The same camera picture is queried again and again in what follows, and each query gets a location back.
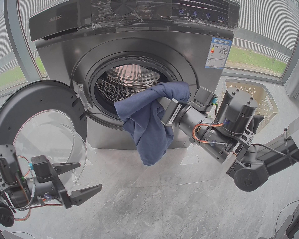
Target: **aux logo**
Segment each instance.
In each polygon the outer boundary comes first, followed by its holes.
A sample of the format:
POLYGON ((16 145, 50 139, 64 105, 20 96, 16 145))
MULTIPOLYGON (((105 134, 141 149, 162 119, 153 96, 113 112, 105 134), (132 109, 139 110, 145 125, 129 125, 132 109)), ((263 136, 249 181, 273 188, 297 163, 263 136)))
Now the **aux logo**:
POLYGON ((53 18, 50 19, 49 22, 56 21, 56 20, 58 20, 58 19, 60 19, 60 18, 62 18, 61 15, 56 16, 56 17, 53 17, 53 18))

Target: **door hinge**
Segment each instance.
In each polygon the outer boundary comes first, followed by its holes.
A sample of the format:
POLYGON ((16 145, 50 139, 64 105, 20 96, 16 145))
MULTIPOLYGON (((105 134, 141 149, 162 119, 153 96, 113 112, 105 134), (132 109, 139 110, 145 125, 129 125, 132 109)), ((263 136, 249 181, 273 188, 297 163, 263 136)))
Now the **door hinge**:
POLYGON ((92 109, 92 105, 88 102, 85 94, 84 94, 84 90, 83 90, 83 84, 79 84, 79 85, 76 85, 77 87, 77 98, 80 98, 80 100, 82 101, 82 104, 84 106, 84 110, 87 110, 87 109, 92 109))

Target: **grass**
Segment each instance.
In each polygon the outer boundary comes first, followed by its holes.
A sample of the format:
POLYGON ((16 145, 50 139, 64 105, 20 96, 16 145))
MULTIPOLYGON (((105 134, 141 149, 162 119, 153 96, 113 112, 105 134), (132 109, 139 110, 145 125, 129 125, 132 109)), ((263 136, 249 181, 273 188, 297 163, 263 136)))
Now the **grass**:
MULTIPOLYGON (((40 57, 35 58, 35 62, 42 73, 43 76, 46 76, 46 70, 44 68, 44 65, 42 64, 42 61, 40 57)), ((13 69, 9 69, 6 72, 3 72, 0 74, 0 87, 5 85, 13 85, 16 82, 21 82, 25 80, 25 76, 20 68, 20 66, 16 66, 13 69)))
POLYGON ((238 47, 231 48, 228 61, 256 66, 259 69, 268 69, 279 74, 282 74, 286 68, 286 63, 282 61, 238 47))
MULTIPOLYGON (((40 57, 35 58, 36 64, 43 76, 46 76, 46 70, 40 57)), ((267 69, 269 71, 282 74, 286 68, 286 63, 275 58, 265 56, 252 50, 245 50, 238 47, 232 47, 228 56, 230 63, 245 64, 257 69, 267 69)), ((19 66, 0 74, 0 87, 13 85, 18 81, 24 81, 25 76, 19 66)))

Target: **qr code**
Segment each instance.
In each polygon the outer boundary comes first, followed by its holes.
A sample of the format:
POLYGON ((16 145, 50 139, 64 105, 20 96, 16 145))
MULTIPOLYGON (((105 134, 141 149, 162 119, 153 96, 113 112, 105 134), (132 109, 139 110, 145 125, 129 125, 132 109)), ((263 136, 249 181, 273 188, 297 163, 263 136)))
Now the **qr code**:
POLYGON ((219 54, 227 55, 229 47, 220 47, 219 54))

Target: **beige laundry basket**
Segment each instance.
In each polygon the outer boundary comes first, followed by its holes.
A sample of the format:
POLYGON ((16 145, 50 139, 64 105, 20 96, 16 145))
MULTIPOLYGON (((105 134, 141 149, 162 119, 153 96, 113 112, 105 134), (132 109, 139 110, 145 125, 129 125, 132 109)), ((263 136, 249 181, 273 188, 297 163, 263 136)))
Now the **beige laundry basket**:
POLYGON ((265 116, 265 119, 260 123, 257 129, 257 133, 260 132, 276 114, 278 114, 277 105, 268 89, 263 84, 251 82, 249 80, 226 79, 223 82, 222 92, 218 99, 219 105, 222 103, 224 94, 229 87, 239 88, 241 91, 251 94, 257 101, 258 108, 255 114, 265 116))

